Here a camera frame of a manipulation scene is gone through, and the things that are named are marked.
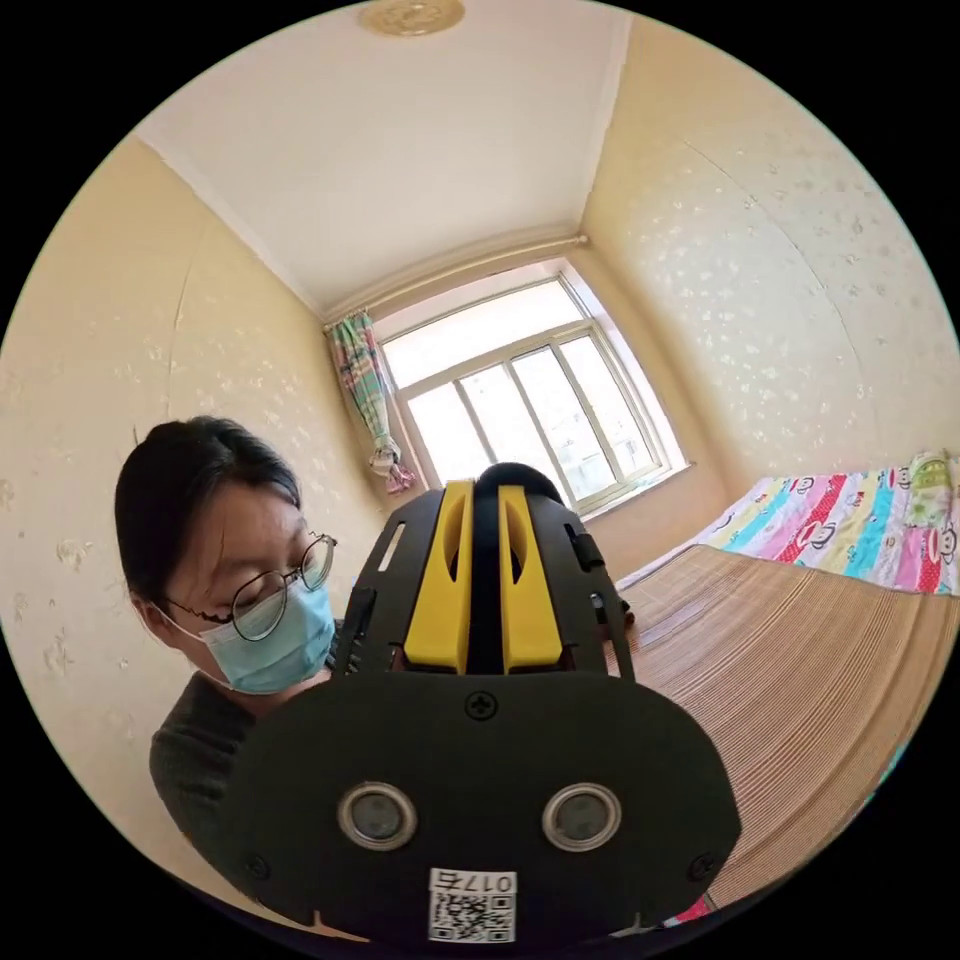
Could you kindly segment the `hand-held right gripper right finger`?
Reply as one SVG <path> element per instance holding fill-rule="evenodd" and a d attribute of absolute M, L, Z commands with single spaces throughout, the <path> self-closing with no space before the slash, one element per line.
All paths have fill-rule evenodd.
<path fill-rule="evenodd" d="M 553 668 L 561 658 L 561 637 L 523 487 L 499 488 L 497 519 L 504 671 Z"/>

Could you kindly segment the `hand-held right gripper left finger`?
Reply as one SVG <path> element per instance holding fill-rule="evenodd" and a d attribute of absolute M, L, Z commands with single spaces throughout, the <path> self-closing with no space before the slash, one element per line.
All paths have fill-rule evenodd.
<path fill-rule="evenodd" d="M 464 673 L 472 598 L 474 482 L 447 485 L 440 501 L 404 642 L 410 665 Z"/>

